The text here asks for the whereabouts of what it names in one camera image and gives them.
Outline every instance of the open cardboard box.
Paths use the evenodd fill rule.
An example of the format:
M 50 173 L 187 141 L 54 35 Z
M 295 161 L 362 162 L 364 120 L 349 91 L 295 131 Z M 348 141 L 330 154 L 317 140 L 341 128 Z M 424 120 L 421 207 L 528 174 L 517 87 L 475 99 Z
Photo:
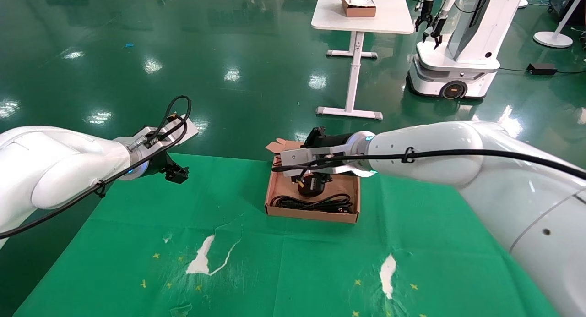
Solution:
M 346 17 L 374 17 L 376 15 L 376 5 L 374 6 L 350 6 L 346 0 L 342 1 L 342 8 Z
M 300 148 L 302 144 L 302 142 L 277 139 L 276 142 L 268 144 L 266 149 L 273 153 L 280 153 L 285 150 Z M 275 157 L 273 163 L 276 163 L 277 161 L 278 159 Z M 283 176 L 283 173 L 275 173 L 272 171 L 268 181 L 268 189 L 266 191 L 266 199 L 264 202 L 266 214 L 281 217 L 295 217 L 297 219 L 318 219 L 320 221 L 356 223 L 356 221 L 358 221 L 358 215 L 360 214 L 360 177 L 332 175 L 331 179 L 331 182 L 326 184 L 325 190 L 322 194 L 314 198 L 308 198 L 299 194 L 299 191 L 297 190 L 298 184 L 291 183 L 291 177 L 285 177 Z M 323 211 L 295 210 L 271 206 L 271 201 L 276 196 L 289 196 L 306 202 L 317 202 L 318 200 L 322 200 L 338 193 L 346 193 L 350 196 L 350 202 L 352 203 L 350 213 L 326 213 Z

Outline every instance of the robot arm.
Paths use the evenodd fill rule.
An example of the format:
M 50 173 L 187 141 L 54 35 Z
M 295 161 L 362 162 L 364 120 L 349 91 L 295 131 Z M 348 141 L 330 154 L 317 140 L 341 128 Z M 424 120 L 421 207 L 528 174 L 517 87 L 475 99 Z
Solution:
M 428 23 L 427 29 L 425 29 L 425 31 L 423 31 L 423 42 L 425 42 L 427 37 L 432 37 L 435 40 L 435 47 L 436 48 L 439 45 L 441 45 L 441 43 L 442 43 L 441 31 L 442 31 L 442 29 L 444 29 L 444 24 L 445 24 L 446 19 L 448 19 L 448 12 L 450 12 L 450 9 L 452 8 L 452 6 L 454 5 L 455 2 L 456 2 L 456 0 L 443 0 L 442 1 L 441 10 L 435 16 L 435 18 L 433 19 L 433 22 L 431 23 L 430 20 L 427 20 L 427 23 Z
M 381 173 L 453 186 L 562 316 L 586 316 L 586 243 L 580 240 L 586 235 L 586 176 L 578 178 L 541 164 L 496 156 L 372 158 L 452 149 L 518 152 L 584 174 L 575 165 L 513 139 L 494 123 L 471 121 L 379 135 L 368 131 L 322 135 L 305 148 L 281 152 L 281 162 L 284 175 L 294 179 L 307 173 L 295 165 L 339 157 L 311 171 L 350 172 L 361 177 Z M 354 159 L 342 161 L 341 156 Z M 361 160 L 362 156 L 372 159 Z
M 160 130 L 144 127 L 114 140 L 46 126 L 0 134 L 0 248 L 37 208 L 60 210 L 100 182 L 165 173 L 167 180 L 182 183 L 188 168 L 165 151 L 196 134 L 187 115 L 170 116 Z
M 433 16 L 431 15 L 431 9 L 434 6 L 435 0 L 423 0 L 423 5 L 421 6 L 421 14 L 415 20 L 415 30 L 419 31 L 419 25 L 421 23 L 426 22 L 427 27 L 431 25 L 431 21 L 433 20 Z

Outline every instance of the green table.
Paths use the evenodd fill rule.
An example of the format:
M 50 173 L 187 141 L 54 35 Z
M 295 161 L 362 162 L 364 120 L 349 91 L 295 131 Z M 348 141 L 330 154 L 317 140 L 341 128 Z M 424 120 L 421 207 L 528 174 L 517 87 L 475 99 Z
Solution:
M 174 159 L 188 181 L 115 183 L 15 316 L 557 315 L 452 188 L 377 175 L 357 224 L 283 219 L 264 214 L 269 163 Z M 226 266 L 186 274 L 214 233 L 210 270 L 240 241 Z

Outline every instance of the table foot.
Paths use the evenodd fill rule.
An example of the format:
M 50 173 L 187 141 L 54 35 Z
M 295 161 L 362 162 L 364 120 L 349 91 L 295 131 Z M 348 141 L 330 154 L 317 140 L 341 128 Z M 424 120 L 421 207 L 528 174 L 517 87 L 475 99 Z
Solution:
M 352 110 L 350 112 L 345 109 L 325 108 L 318 106 L 315 112 L 319 115 L 335 115 L 335 116 L 349 116 L 349 117 L 367 117 L 369 119 L 383 120 L 383 113 L 373 111 Z
M 350 51 L 346 51 L 346 50 L 328 50 L 328 52 L 326 52 L 326 56 L 347 56 L 347 57 L 352 57 L 354 56 L 353 52 Z M 376 52 L 366 52 L 363 51 L 360 54 L 361 57 L 367 57 L 367 58 L 378 58 L 378 54 Z

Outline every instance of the white paint stain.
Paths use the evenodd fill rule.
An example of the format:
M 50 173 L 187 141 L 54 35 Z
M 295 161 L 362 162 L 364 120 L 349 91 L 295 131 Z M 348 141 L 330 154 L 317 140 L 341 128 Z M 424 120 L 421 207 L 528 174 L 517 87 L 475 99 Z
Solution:
M 380 282 L 383 285 L 383 292 L 387 295 L 387 299 L 393 298 L 393 286 L 391 285 L 391 278 L 397 269 L 397 261 L 393 258 L 393 254 L 389 254 L 385 262 L 380 267 Z
M 185 271 L 185 273 L 203 273 L 204 275 L 213 276 L 214 273 L 217 273 L 218 271 L 222 270 L 222 268 L 225 267 L 226 264 L 228 264 L 228 259 L 230 258 L 230 253 L 232 253 L 232 250 L 240 242 L 240 239 L 237 242 L 235 242 L 234 245 L 232 245 L 232 248 L 230 248 L 230 250 L 228 251 L 228 254 L 226 255 L 226 259 L 224 260 L 224 264 L 220 265 L 220 267 L 218 269 L 216 269 L 210 273 L 210 269 L 207 266 L 207 264 L 209 262 L 207 259 L 207 253 L 210 251 L 210 247 L 212 246 L 212 242 L 214 242 L 214 238 L 216 238 L 216 235 L 213 234 L 211 236 L 208 236 L 203 241 L 203 244 L 197 250 L 197 255 L 196 255 L 195 259 L 193 259 L 193 261 L 191 261 L 191 263 L 189 263 L 189 266 L 187 267 L 187 270 Z

